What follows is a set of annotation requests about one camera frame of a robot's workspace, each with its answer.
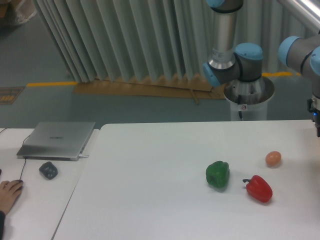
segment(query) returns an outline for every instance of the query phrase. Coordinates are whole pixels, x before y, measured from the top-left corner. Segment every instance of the robotic arm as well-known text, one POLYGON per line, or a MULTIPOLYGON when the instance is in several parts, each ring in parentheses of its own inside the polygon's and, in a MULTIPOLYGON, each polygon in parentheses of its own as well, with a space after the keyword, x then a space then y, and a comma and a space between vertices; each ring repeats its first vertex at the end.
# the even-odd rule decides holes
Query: robotic arm
MULTIPOLYGON (((243 0, 206 0, 215 12, 212 57, 203 64, 206 78, 213 87, 226 84, 224 95, 238 112, 231 120, 243 120, 243 111, 271 99, 275 92, 273 83, 262 77, 263 51, 253 43, 241 43, 233 51, 237 11, 243 0)), ((246 120, 265 120, 266 115, 250 115, 246 120)))
POLYGON ((307 100, 307 110, 313 113, 316 134, 320 137, 320 2, 317 0, 278 0, 297 19, 310 28, 315 36, 302 39, 290 36, 278 50, 280 61, 300 73, 312 83, 312 98, 307 100))

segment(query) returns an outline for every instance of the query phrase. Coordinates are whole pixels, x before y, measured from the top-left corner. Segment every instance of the human hand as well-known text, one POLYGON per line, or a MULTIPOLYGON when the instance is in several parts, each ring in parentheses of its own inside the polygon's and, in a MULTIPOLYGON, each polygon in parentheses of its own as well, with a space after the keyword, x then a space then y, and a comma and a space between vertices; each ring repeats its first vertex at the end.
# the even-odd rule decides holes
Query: human hand
POLYGON ((24 181, 3 181, 0 183, 0 211, 7 215, 22 192, 24 181))

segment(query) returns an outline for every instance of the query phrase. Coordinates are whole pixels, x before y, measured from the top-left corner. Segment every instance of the green bell pepper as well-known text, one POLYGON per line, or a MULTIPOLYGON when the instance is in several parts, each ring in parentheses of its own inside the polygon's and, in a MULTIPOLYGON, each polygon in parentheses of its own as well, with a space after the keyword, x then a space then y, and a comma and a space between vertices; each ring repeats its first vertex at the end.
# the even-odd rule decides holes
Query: green bell pepper
POLYGON ((216 161, 206 168, 206 181, 211 186, 221 189, 224 188, 229 180, 229 164, 223 161, 216 161))

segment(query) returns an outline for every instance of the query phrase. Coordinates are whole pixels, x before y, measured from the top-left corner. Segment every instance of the sleeve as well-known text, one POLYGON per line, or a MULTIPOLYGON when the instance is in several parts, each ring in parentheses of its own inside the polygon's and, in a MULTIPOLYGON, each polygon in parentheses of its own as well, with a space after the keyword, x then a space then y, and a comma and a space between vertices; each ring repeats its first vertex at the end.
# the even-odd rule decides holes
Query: sleeve
POLYGON ((4 234, 5 218, 6 215, 4 214, 4 212, 0 211, 0 240, 2 239, 2 236, 4 234))

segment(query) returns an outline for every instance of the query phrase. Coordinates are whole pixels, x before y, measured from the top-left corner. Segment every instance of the finger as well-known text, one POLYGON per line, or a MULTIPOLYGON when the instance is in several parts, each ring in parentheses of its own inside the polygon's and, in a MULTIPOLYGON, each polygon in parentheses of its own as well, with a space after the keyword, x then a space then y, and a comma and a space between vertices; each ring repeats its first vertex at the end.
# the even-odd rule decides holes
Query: finger
POLYGON ((14 194, 12 194, 13 200, 15 201, 21 193, 22 193, 22 190, 15 191, 14 194))
POLYGON ((4 189, 5 186, 6 186, 8 183, 10 183, 10 182, 9 182, 9 181, 3 181, 3 182, 1 182, 1 183, 0 183, 0 189, 4 189))
POLYGON ((19 188, 22 187, 22 185, 24 184, 24 182, 20 182, 14 186, 12 186, 12 188, 9 190, 10 193, 14 193, 15 191, 17 191, 19 188))
POLYGON ((19 180, 11 181, 11 182, 9 182, 9 183, 6 185, 5 189, 7 189, 8 191, 10 191, 10 189, 11 189, 14 185, 17 185, 18 183, 19 183, 19 180))

